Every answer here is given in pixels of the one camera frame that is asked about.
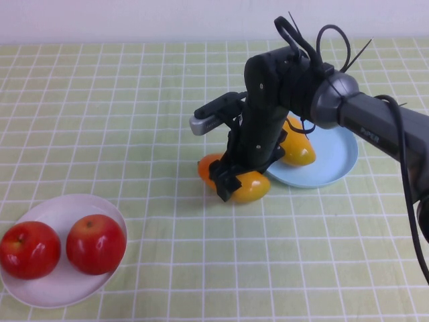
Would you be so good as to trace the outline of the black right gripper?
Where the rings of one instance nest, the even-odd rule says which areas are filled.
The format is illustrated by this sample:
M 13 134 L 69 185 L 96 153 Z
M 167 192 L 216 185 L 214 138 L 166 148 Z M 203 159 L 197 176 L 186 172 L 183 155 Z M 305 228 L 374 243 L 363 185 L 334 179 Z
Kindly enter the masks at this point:
M 237 178 L 239 174 L 257 171 L 263 174 L 274 162 L 286 155 L 280 146 L 287 138 L 284 129 L 278 137 L 272 131 L 261 132 L 256 141 L 254 135 L 242 136 L 240 129 L 232 129 L 228 133 L 225 162 L 215 160 L 209 167 L 209 178 L 214 182 L 217 195 L 227 202 L 235 191 L 242 187 Z

